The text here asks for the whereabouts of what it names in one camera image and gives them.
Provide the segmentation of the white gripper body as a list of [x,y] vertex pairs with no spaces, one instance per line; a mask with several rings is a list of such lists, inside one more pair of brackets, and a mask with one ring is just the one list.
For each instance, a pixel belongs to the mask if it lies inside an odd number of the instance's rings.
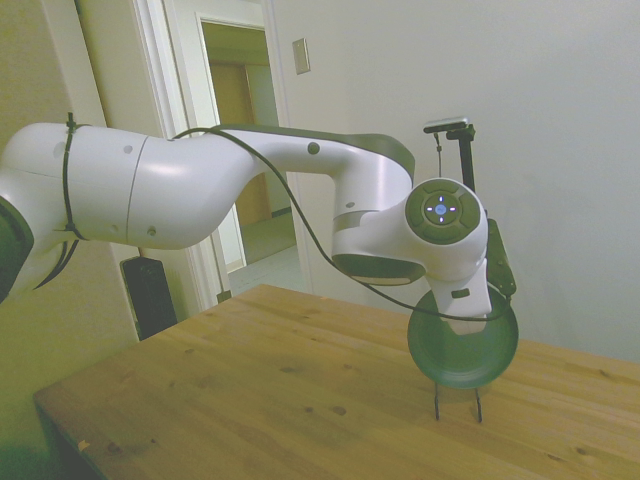
[[486,279],[487,260],[476,272],[460,280],[432,280],[432,292],[442,320],[458,336],[482,332],[492,311]]

